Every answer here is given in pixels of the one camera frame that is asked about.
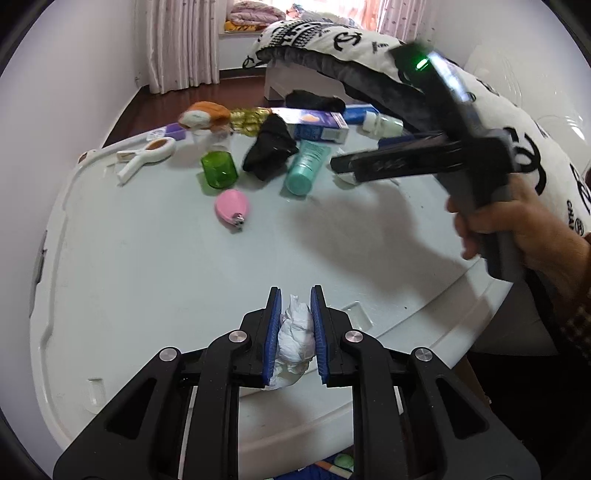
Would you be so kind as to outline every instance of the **gold candy wrapper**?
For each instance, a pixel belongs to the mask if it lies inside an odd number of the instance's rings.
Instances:
[[[271,113],[270,108],[238,108],[230,113],[232,128],[248,137],[255,137],[259,133],[261,125]]]

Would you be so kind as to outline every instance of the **crumpled white tissue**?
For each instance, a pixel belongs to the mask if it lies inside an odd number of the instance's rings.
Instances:
[[[308,305],[290,295],[290,305],[281,315],[273,376],[266,390],[296,383],[306,373],[316,354],[314,320]]]

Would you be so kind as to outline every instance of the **blue box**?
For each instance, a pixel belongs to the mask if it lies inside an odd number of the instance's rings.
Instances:
[[[272,108],[287,124],[294,140],[345,143],[349,127],[340,113],[297,108]]]

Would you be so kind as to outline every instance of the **orange plush toy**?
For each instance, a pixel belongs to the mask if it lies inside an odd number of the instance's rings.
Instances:
[[[219,132],[227,129],[229,123],[230,110],[213,102],[194,103],[178,118],[178,124],[187,130]]]

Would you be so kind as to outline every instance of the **white plastic bottle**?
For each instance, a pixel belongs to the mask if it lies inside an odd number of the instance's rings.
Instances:
[[[402,120],[393,116],[367,112],[362,128],[369,133],[370,137],[379,140],[380,138],[399,137],[404,130],[404,124]]]

